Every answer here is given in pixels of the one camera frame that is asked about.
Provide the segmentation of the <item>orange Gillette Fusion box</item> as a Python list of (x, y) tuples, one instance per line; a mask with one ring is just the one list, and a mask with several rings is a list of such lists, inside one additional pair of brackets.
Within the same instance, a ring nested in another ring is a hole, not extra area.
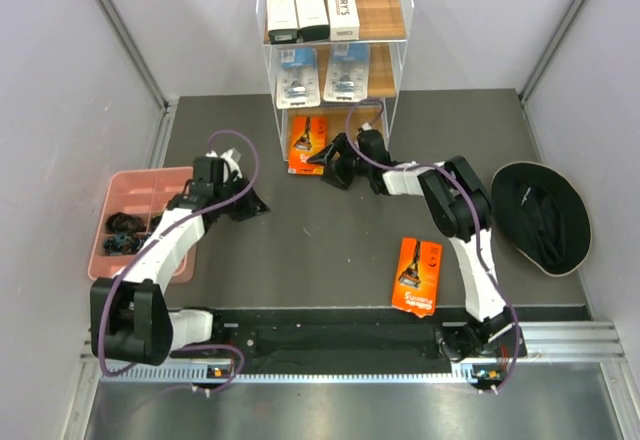
[(328, 118), (324, 116), (296, 116), (293, 121), (288, 151), (288, 173), (320, 176), (324, 167), (307, 160), (327, 145)]
[(443, 247), (404, 237), (394, 275), (391, 306), (418, 318), (436, 311)]

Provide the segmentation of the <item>blue Gillette blister pack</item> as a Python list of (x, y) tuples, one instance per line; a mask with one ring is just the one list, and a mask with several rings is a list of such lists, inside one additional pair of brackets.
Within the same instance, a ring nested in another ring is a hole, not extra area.
[(370, 47), (361, 43), (338, 43), (331, 47), (323, 100), (357, 103), (368, 97)]
[(309, 47), (280, 49), (277, 59), (276, 107), (284, 110), (319, 106), (316, 50)]

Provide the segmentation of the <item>white Harry's logo box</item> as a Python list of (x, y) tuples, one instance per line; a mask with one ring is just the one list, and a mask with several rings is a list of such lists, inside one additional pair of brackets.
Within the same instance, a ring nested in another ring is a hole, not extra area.
[(327, 0), (331, 41), (357, 41), (360, 20), (356, 0)]

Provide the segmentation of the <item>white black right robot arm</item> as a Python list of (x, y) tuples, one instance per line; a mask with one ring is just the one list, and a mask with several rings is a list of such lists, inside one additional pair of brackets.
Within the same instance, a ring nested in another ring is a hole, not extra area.
[(343, 190), (362, 176), (376, 194), (424, 198), (435, 226), (456, 254), (469, 316), (463, 326), (447, 327), (437, 336), (441, 353), (461, 361), (504, 346), (509, 358), (518, 358), (523, 335), (515, 308), (497, 282), (491, 200), (464, 157), (437, 164), (401, 163), (391, 158), (380, 132), (361, 130), (356, 141), (339, 134), (307, 162), (322, 166), (322, 179)]

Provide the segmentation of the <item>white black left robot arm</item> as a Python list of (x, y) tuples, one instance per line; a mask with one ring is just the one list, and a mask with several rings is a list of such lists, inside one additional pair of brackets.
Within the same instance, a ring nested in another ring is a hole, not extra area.
[(193, 344), (205, 356), (226, 347), (227, 334), (205, 309), (172, 312), (165, 291), (183, 258), (226, 215), (236, 222), (268, 212), (229, 149), (195, 159), (183, 193), (167, 204), (159, 225), (133, 259), (90, 289), (91, 349), (101, 361), (157, 366)]

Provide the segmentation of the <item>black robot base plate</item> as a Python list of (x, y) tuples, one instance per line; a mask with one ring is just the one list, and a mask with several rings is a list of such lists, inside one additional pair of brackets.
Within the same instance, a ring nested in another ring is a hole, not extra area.
[(209, 339), (235, 344), (249, 358), (286, 350), (329, 352), (409, 351), (427, 358), (520, 356), (523, 334), (505, 311), (478, 321), (461, 308), (419, 318), (393, 308), (301, 308), (213, 310)]

